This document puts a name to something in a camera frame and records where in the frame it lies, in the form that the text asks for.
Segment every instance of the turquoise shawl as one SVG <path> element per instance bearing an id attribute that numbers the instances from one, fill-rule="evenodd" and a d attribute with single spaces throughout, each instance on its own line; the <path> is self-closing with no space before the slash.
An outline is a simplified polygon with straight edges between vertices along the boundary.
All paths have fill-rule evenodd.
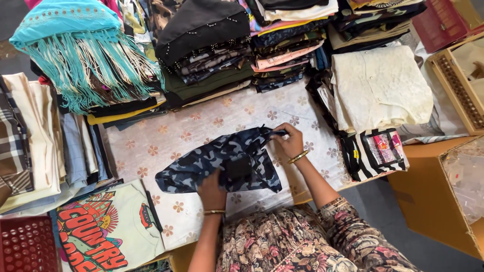
<path id="1" fill-rule="evenodd" d="M 121 32 L 116 13 L 97 0 L 43 0 L 24 18 L 10 43 L 28 54 L 50 78 L 71 111 L 86 114 L 150 94 L 145 82 L 164 79 L 158 63 Z M 109 88 L 94 90 L 92 75 Z"/>

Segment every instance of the floral sleeve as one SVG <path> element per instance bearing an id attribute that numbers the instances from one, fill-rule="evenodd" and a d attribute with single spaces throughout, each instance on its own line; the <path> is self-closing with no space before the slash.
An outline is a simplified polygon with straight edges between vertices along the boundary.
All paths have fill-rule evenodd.
<path id="1" fill-rule="evenodd" d="M 328 243 L 363 271 L 420 272 L 381 232 L 358 215 L 344 197 L 318 211 Z"/>

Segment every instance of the floral print dress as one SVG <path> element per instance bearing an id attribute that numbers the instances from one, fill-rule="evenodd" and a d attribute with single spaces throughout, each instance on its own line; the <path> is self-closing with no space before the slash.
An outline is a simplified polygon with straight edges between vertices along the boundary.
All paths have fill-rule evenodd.
<path id="1" fill-rule="evenodd" d="M 224 226 L 217 272 L 419 272 L 340 197 Z"/>

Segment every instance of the graphic t-shirt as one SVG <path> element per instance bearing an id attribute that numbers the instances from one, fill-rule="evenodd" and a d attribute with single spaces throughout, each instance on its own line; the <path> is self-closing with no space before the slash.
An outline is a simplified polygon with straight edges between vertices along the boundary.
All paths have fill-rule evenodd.
<path id="1" fill-rule="evenodd" d="M 59 207 L 57 218 L 74 272 L 123 272 L 165 251 L 140 180 Z"/>

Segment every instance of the white tablecloth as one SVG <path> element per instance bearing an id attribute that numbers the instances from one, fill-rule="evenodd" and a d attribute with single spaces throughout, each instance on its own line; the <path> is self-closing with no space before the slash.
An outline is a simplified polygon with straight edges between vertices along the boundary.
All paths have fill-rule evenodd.
<path id="1" fill-rule="evenodd" d="M 106 146 L 114 157 L 118 176 L 125 181 L 141 178 L 150 191 L 167 250 L 198 238 L 202 204 L 195 193 L 162 192 L 154 176 L 183 154 L 221 135 L 262 125 L 275 128 L 289 122 L 303 132 L 305 148 L 310 150 L 308 158 L 333 188 L 341 189 L 351 183 L 336 138 L 304 87 L 304 80 L 300 80 L 262 94 L 254 88 L 245 89 L 143 120 L 122 132 L 115 127 L 106 130 Z M 229 193 L 229 219 L 256 210 L 290 206 L 293 196 L 309 195 L 302 175 L 294 165 L 287 164 L 288 158 L 278 144 L 271 141 L 266 148 L 283 190 L 278 194 L 270 189 Z"/>

